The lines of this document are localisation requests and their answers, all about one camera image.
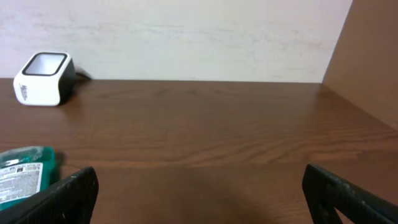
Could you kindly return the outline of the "blue mouthwash bottle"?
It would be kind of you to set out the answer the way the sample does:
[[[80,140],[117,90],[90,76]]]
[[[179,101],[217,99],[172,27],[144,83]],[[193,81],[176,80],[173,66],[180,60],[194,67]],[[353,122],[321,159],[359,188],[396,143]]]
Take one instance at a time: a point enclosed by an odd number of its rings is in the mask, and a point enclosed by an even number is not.
[[[59,180],[54,149],[27,146],[1,153],[1,210],[47,189]]]

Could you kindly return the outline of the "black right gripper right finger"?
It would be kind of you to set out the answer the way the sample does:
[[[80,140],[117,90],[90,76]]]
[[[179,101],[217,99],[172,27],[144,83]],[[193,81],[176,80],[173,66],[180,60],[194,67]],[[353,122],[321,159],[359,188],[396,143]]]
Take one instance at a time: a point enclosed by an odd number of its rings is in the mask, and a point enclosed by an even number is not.
[[[316,224],[341,223],[338,212],[353,223],[397,223],[397,205],[316,164],[307,164],[302,189]]]

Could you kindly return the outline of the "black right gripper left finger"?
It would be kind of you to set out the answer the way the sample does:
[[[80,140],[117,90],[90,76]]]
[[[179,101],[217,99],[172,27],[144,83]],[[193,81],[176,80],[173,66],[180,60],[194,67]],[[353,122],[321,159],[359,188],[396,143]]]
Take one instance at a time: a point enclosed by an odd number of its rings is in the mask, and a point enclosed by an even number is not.
[[[89,224],[98,191],[94,168],[85,167],[1,211],[1,224]]]

